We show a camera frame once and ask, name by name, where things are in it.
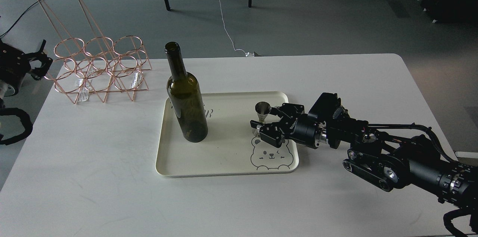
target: white table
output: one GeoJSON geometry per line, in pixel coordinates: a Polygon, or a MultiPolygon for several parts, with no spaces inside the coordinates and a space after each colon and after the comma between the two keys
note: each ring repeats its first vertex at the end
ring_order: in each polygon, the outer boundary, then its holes
{"type": "MultiPolygon", "coordinates": [[[[74,105],[52,90],[0,193],[0,236],[424,236],[455,209],[413,185],[386,193],[343,169],[338,150],[298,146],[289,174],[166,178],[155,170],[167,61],[150,90],[74,105]]],[[[278,90],[306,111],[336,92],[353,118],[432,126],[395,54],[186,59],[203,93],[278,90]]],[[[403,131],[403,136],[420,132],[403,131]]],[[[466,219],[456,226],[468,231],[466,219]]]]}

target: bear cartoon drawing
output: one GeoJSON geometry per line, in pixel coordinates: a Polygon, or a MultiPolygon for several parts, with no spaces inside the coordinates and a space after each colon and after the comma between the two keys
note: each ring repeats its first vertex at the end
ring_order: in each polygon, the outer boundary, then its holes
{"type": "Polygon", "coordinates": [[[260,167],[264,169],[279,169],[280,167],[287,167],[294,162],[294,156],[289,150],[289,140],[286,140],[280,148],[273,147],[266,142],[263,142],[259,137],[254,137],[251,140],[254,147],[251,155],[252,165],[256,166],[257,170],[260,167]]]}

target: black cable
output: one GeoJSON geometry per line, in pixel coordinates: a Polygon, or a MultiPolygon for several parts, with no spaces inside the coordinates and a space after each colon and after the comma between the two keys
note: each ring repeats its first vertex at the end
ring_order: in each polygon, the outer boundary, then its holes
{"type": "Polygon", "coordinates": [[[5,35],[7,35],[7,33],[9,33],[12,28],[18,23],[18,21],[22,18],[22,16],[24,16],[24,14],[26,14],[26,12],[28,12],[34,5],[36,5],[38,3],[38,1],[34,2],[32,5],[30,5],[17,19],[17,21],[15,21],[15,23],[13,23],[13,25],[10,27],[10,29],[8,29],[6,32],[4,32],[1,36],[0,36],[0,39],[5,37],[5,35]]]}
{"type": "Polygon", "coordinates": [[[25,138],[27,138],[33,131],[33,123],[31,123],[30,116],[27,112],[19,108],[3,108],[0,109],[0,116],[17,116],[22,123],[25,131],[19,135],[13,136],[11,138],[1,140],[0,145],[11,145],[17,143],[25,138]]]}
{"type": "Polygon", "coordinates": [[[437,135],[432,131],[432,128],[430,127],[417,125],[415,123],[412,123],[410,125],[408,124],[369,124],[369,127],[376,128],[376,129],[409,129],[409,130],[423,131],[428,135],[428,137],[430,138],[432,142],[433,147],[438,151],[438,153],[440,153],[440,155],[442,155],[449,162],[457,162],[456,160],[452,159],[445,153],[442,145],[440,144],[440,140],[438,139],[437,135]]]}
{"type": "Polygon", "coordinates": [[[452,220],[461,216],[469,215],[468,210],[458,209],[450,211],[443,215],[443,224],[445,228],[455,237],[466,237],[466,234],[454,227],[452,220]]]}

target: black robotic arm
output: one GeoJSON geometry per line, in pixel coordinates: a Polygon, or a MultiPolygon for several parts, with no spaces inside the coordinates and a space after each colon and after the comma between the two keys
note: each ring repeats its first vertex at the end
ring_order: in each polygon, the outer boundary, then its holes
{"type": "Polygon", "coordinates": [[[24,127],[23,132],[8,139],[3,139],[4,135],[0,133],[0,145],[19,142],[33,130],[28,113],[19,108],[5,108],[3,98],[18,94],[27,73],[37,81],[46,75],[53,60],[43,51],[45,45],[46,41],[43,40],[37,52],[24,53],[0,39],[0,116],[17,116],[24,127]],[[34,61],[39,61],[40,66],[32,68],[31,62],[34,61]]]}
{"type": "Polygon", "coordinates": [[[350,143],[343,161],[346,170],[387,192],[416,185],[437,196],[440,203],[447,201],[459,208],[444,215],[444,225],[454,236],[466,236],[451,222],[464,215],[471,215],[471,230],[478,233],[478,170],[451,159],[431,128],[415,123],[369,124],[350,118],[341,99],[332,93],[323,93],[309,113],[299,104],[258,105],[256,111],[263,119],[268,113],[280,117],[273,123],[251,120],[264,142],[280,147],[290,139],[314,149],[320,142],[335,149],[341,141],[350,143]],[[420,130],[428,138],[423,134],[403,138],[383,129],[420,130]]]}

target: bottle mouth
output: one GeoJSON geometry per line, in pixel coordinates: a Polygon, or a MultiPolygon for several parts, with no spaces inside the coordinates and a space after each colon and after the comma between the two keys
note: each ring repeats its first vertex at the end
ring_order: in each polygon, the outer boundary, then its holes
{"type": "Polygon", "coordinates": [[[179,44],[176,43],[175,41],[170,41],[169,43],[166,43],[166,46],[164,46],[164,51],[167,52],[174,52],[174,51],[179,51],[179,44]]]}

